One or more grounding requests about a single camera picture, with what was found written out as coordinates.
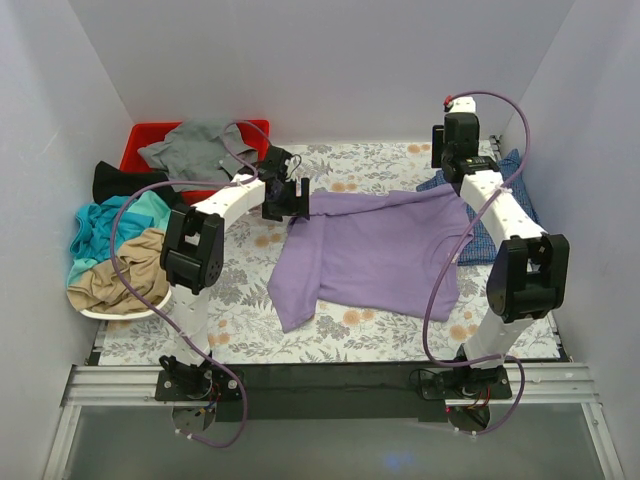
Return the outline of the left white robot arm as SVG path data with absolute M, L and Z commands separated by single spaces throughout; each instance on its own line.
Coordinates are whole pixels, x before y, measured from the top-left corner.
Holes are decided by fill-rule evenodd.
M 174 300 L 174 322 L 179 328 L 176 352 L 160 358 L 171 385 L 193 400 L 214 397 L 222 388 L 193 348 L 208 351 L 210 288 L 221 276 L 226 230 L 250 210 L 259 207 L 265 220 L 309 217 L 310 180 L 297 181 L 293 172 L 301 157 L 270 146 L 258 164 L 258 177 L 244 168 L 232 184 L 192 206 L 172 210 L 165 233 L 160 266 Z

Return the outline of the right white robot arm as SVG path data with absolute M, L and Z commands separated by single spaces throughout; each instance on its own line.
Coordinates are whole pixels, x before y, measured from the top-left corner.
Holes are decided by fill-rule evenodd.
M 471 101 L 448 106 L 432 129 L 432 165 L 474 210 L 496 247 L 486 284 L 488 310 L 454 362 L 431 387 L 441 397 L 475 397 L 505 389 L 504 361 L 520 335 L 564 300 L 569 242 L 550 235 L 503 184 L 497 163 L 479 153 L 479 119 Z

